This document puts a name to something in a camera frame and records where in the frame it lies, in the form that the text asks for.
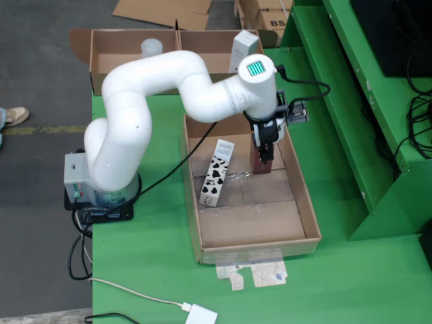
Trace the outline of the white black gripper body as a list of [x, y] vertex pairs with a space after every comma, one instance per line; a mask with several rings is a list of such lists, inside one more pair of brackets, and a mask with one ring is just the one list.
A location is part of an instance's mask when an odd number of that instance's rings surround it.
[[246, 112], [243, 114], [250, 125], [257, 147], [277, 143], [284, 137], [284, 124], [286, 121], [284, 111], [276, 111], [268, 119], [252, 118]]

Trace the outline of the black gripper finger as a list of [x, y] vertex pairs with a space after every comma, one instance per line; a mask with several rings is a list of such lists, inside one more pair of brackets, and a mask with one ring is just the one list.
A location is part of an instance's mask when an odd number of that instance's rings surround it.
[[262, 142], [257, 148], [259, 151], [259, 160], [263, 165], [271, 165], [274, 159], [274, 145], [272, 142]]

